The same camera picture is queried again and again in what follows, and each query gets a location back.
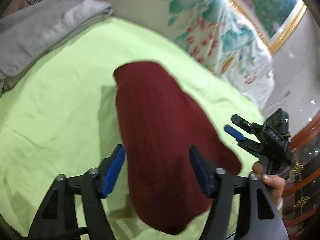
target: white floor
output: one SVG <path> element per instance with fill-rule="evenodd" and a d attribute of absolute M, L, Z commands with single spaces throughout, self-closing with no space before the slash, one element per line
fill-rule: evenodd
<path fill-rule="evenodd" d="M 262 113 L 279 107 L 289 114 L 291 134 L 304 128 L 320 109 L 320 69 L 317 26 L 309 11 L 273 57 L 275 89 Z"/>

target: red garment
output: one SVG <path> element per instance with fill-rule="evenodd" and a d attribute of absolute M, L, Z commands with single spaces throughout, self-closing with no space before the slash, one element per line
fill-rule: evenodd
<path fill-rule="evenodd" d="M 159 64 L 126 64 L 114 77 L 133 206 L 149 226 L 178 234 L 211 204 L 189 162 L 190 146 L 234 175 L 241 164 L 200 106 Z"/>

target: blue gripper pad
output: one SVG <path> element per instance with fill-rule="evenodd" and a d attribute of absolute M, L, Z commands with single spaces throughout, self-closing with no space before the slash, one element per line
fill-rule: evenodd
<path fill-rule="evenodd" d="M 115 187 L 116 180 L 125 159 L 124 147 L 122 145 L 118 145 L 116 148 L 116 152 L 114 152 L 109 158 L 113 158 L 113 160 L 111 160 L 112 163 L 110 164 L 107 173 L 102 179 L 102 195 L 104 198 L 112 193 L 113 188 Z"/>
<path fill-rule="evenodd" d="M 242 133 L 240 133 L 238 130 L 234 129 L 232 126 L 226 124 L 224 126 L 224 131 L 228 134 L 230 134 L 233 138 L 236 138 L 239 141 L 244 141 L 246 138 L 243 136 Z"/>
<path fill-rule="evenodd" d="M 207 173 L 204 165 L 201 161 L 201 153 L 196 146 L 191 146 L 189 150 L 189 159 L 192 165 L 193 171 L 196 175 L 198 184 L 208 198 L 212 198 L 212 191 L 210 187 L 210 176 Z"/>

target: green sheet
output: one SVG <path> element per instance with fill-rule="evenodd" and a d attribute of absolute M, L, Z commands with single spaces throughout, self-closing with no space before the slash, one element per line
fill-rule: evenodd
<path fill-rule="evenodd" d="M 23 235 L 58 174 L 83 174 L 121 143 L 112 73 L 137 60 L 159 62 L 199 103 L 220 139 L 237 154 L 242 163 L 240 175 L 250 172 L 256 158 L 239 148 L 223 127 L 231 124 L 232 114 L 261 123 L 262 115 L 254 104 L 171 41 L 111 17 L 43 56 L 0 99 L 0 212 Z M 128 193 L 125 164 L 114 192 L 103 200 L 117 239 L 199 238 L 208 212 L 195 218 L 182 234 L 170 236 L 137 217 Z M 236 197 L 230 232 L 235 229 L 237 205 Z M 79 225 L 84 226 L 79 198 L 76 207 Z"/>

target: gold picture frame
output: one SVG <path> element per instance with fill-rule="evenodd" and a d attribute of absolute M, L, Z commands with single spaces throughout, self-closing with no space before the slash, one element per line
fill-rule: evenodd
<path fill-rule="evenodd" d="M 242 0 L 226 0 L 230 6 L 232 6 L 236 11 L 241 13 L 244 17 L 246 17 L 254 26 L 258 36 L 261 38 L 263 43 L 269 48 L 272 55 L 274 55 L 283 45 L 283 43 L 288 39 L 290 34 L 296 28 L 298 23 L 300 22 L 303 14 L 306 11 L 306 5 L 302 0 L 297 0 L 295 6 L 292 11 L 288 15 L 288 17 L 284 20 L 282 25 L 276 31 L 276 33 L 270 37 L 262 23 L 249 9 L 249 7 Z"/>

